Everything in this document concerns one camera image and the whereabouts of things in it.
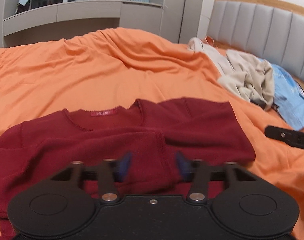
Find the beige jacket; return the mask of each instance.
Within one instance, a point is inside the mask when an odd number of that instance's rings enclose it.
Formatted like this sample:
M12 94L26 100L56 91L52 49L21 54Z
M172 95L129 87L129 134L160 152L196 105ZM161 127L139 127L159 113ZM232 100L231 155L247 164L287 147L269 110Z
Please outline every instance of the beige jacket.
M188 49L207 54L221 73L218 83L231 93L248 102L263 102L269 110L274 100L273 68L266 60L259 60L252 54L228 49L226 57L210 45L192 38Z

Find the red label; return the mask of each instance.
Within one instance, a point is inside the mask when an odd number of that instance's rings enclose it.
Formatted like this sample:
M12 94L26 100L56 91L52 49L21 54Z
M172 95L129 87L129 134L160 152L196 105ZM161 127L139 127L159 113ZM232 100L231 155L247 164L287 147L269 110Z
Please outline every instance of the red label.
M103 115L112 115L117 114L117 109L103 110L103 111L92 111L91 116L103 116Z

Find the headboard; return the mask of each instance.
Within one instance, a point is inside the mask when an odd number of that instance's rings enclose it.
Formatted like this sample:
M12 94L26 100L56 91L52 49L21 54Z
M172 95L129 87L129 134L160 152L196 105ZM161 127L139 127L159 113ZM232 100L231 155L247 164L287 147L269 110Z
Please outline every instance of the headboard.
M280 0L215 0L207 35L304 82L304 8Z

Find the metal screw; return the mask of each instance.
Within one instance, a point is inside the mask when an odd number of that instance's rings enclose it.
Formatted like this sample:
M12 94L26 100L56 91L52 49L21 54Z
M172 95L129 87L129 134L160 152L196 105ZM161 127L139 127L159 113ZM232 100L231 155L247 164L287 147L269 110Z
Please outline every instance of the metal screw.
M190 199L194 201L201 201L205 199L205 196L202 193L195 192L190 195Z
M114 201L117 199L117 195L114 193L105 193L104 195L102 195L102 199L104 201Z
M156 200L156 199L151 199L150 200L150 204L152 204L152 205L155 205L155 204L157 204L158 203L158 201Z

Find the orange duvet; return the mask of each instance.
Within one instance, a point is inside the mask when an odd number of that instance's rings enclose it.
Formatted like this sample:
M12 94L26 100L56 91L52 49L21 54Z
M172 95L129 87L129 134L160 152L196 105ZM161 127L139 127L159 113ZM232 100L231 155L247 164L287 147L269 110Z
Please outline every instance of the orange duvet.
M218 76L205 54L140 30L107 29L0 49L0 135L63 108L128 107L136 98L229 101L256 152L248 169L296 199L300 216L293 234L304 240L304 150L266 138L267 125L289 127L275 112L227 92L216 82Z

